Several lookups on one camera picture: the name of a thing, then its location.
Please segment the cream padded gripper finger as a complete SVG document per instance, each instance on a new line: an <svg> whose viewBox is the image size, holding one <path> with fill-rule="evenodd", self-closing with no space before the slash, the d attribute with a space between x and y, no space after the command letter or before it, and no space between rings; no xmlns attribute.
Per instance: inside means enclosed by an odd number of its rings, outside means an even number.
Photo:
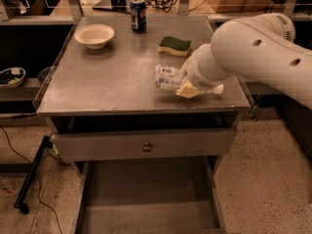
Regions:
<svg viewBox="0 0 312 234"><path fill-rule="evenodd" d="M186 62L183 64L183 66L181 67L182 70L188 70L189 68L191 68L194 65L194 57L190 56Z"/></svg>
<svg viewBox="0 0 312 234"><path fill-rule="evenodd" d="M175 93L183 98L194 98L200 94L200 91L189 80L183 80Z"/></svg>

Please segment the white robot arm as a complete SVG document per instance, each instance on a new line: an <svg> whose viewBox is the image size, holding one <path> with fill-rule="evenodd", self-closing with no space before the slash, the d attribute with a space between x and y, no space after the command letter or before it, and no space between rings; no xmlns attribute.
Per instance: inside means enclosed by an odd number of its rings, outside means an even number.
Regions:
<svg viewBox="0 0 312 234"><path fill-rule="evenodd" d="M184 63L176 93L221 93L225 79L240 75L312 108L312 51L296 45L294 37L292 20L280 13L229 20Z"/></svg>

